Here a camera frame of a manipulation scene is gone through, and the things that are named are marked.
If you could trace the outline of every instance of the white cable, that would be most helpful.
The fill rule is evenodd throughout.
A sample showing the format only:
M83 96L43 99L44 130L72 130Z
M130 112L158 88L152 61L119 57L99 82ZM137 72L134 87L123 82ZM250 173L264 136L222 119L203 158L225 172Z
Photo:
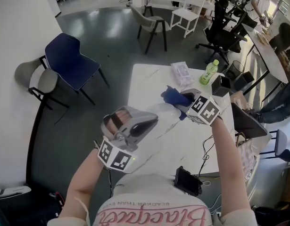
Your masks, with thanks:
M221 208L221 205L217 209L215 209L214 211L212 211L211 214L215 213L220 208Z
M221 194L218 195L218 197L216 198L216 200L215 200L213 206L210 207L210 208L208 208L208 209L212 209L212 208L214 208L214 206L216 205L216 203L217 203L217 201L218 201L218 199L219 199L220 196L221 196Z
M211 182L210 181L203 181L202 184L204 186L210 186L211 185Z

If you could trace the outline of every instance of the person sitting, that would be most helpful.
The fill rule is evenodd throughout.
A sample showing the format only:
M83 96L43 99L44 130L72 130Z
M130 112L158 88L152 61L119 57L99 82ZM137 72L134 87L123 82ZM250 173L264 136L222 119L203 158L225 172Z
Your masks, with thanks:
M272 124L290 117L290 82L260 111L249 112L260 123Z
M269 44L276 54L287 50L290 47L290 25L288 23L280 24L279 33L269 41Z

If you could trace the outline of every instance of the tissue box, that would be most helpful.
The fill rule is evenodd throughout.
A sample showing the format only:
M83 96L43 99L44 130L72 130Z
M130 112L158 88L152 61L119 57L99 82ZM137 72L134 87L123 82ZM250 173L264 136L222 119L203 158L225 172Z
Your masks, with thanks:
M220 113L220 107L215 100L203 93L195 100L187 111L187 117L197 124L211 125Z
M173 63L171 67L178 85L190 85L194 82L194 78L190 74L186 62Z

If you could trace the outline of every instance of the jeans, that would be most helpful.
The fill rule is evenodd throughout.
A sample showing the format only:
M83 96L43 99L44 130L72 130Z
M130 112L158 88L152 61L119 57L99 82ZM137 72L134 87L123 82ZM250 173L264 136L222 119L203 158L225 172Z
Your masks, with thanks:
M257 114L260 114L260 123L276 123L290 117L290 82L265 105Z

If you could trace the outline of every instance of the blue cloth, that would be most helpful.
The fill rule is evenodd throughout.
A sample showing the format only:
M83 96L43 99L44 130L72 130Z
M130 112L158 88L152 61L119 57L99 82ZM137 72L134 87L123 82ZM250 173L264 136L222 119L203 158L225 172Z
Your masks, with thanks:
M66 33L59 34L45 48L49 67L79 90L100 68L100 64L80 53L80 41Z
M161 97L164 98L164 101L173 106L182 105L182 106L190 106L192 101L190 101L187 97L181 95L177 89L172 88L167 85L167 90L161 94ZM179 119L183 121L187 115L181 111L181 116Z

